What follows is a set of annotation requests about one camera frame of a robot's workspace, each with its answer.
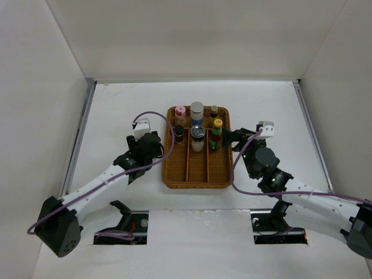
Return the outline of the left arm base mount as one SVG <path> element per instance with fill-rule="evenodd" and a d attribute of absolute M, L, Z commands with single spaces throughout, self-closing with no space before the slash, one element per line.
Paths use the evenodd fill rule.
<path fill-rule="evenodd" d="M 149 211 L 131 210 L 116 200 L 110 203 L 121 214 L 114 227 L 94 234 L 94 245 L 146 245 L 148 240 Z"/>

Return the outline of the black lid salt grinder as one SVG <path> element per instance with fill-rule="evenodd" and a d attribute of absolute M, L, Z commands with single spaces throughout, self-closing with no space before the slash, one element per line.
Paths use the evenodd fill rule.
<path fill-rule="evenodd" d="M 191 128 L 191 148 L 194 152 L 202 151 L 205 143 L 206 129 L 202 125 L 195 125 Z"/>

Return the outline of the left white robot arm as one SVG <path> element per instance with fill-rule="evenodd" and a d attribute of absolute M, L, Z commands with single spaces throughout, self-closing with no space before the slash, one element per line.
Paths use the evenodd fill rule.
<path fill-rule="evenodd" d="M 157 131 L 145 133 L 140 139 L 127 137 L 129 150 L 118 156 L 102 174 L 62 198 L 49 197 L 42 204 L 34 232 L 57 256 L 64 257 L 80 242 L 86 215 L 115 200 L 114 189 L 122 178 L 131 184 L 164 155 Z"/>

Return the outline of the black cap pepper bottle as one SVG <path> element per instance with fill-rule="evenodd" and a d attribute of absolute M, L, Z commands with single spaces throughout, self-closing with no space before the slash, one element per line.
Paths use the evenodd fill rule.
<path fill-rule="evenodd" d="M 175 143 L 182 144 L 184 141 L 184 127 L 180 124 L 174 127 Z"/>

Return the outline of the pink cap spice jar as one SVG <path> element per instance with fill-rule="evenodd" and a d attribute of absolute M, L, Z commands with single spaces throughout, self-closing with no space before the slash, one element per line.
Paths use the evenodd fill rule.
<path fill-rule="evenodd" d="M 176 106 L 174 109 L 174 124 L 185 127 L 187 125 L 185 106 Z"/>

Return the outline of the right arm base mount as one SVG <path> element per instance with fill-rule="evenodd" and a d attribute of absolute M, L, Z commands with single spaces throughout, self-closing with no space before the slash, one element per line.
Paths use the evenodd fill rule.
<path fill-rule="evenodd" d="M 278 201 L 272 209 L 251 210 L 253 240 L 256 245 L 305 244 L 303 228 L 291 227 L 284 220 L 291 204 Z"/>

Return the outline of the silver cap blue label shaker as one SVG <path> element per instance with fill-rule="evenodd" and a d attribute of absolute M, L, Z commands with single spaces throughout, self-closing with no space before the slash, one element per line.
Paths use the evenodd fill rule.
<path fill-rule="evenodd" d="M 193 102 L 190 106 L 191 126 L 202 125 L 204 117 L 204 105 L 201 102 Z"/>

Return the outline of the brown cap yellow oil bottle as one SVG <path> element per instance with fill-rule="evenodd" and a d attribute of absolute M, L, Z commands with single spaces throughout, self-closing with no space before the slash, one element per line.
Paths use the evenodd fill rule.
<path fill-rule="evenodd" d="M 209 110 L 209 125 L 212 127 L 214 120 L 219 117 L 219 108 L 216 105 L 210 107 Z"/>

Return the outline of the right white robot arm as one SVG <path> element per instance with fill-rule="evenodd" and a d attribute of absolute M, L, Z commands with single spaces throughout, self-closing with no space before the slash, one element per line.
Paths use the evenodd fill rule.
<path fill-rule="evenodd" d="M 244 161 L 249 178 L 259 180 L 257 195 L 278 200 L 269 217 L 273 228 L 307 228 L 371 259 L 370 200 L 317 190 L 279 169 L 279 158 L 266 145 L 266 139 L 274 135 L 271 122 L 259 122 L 255 131 L 224 128 L 222 135 L 224 147 L 236 143 L 233 151 Z"/>

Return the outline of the red green sauce bottle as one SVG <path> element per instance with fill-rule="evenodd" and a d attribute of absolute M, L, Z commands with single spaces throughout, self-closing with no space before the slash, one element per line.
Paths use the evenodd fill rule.
<path fill-rule="evenodd" d="M 209 132 L 209 148 L 212 150 L 217 150 L 221 146 L 223 139 L 222 135 L 223 130 L 223 121 L 221 119 L 214 119 L 213 127 Z"/>

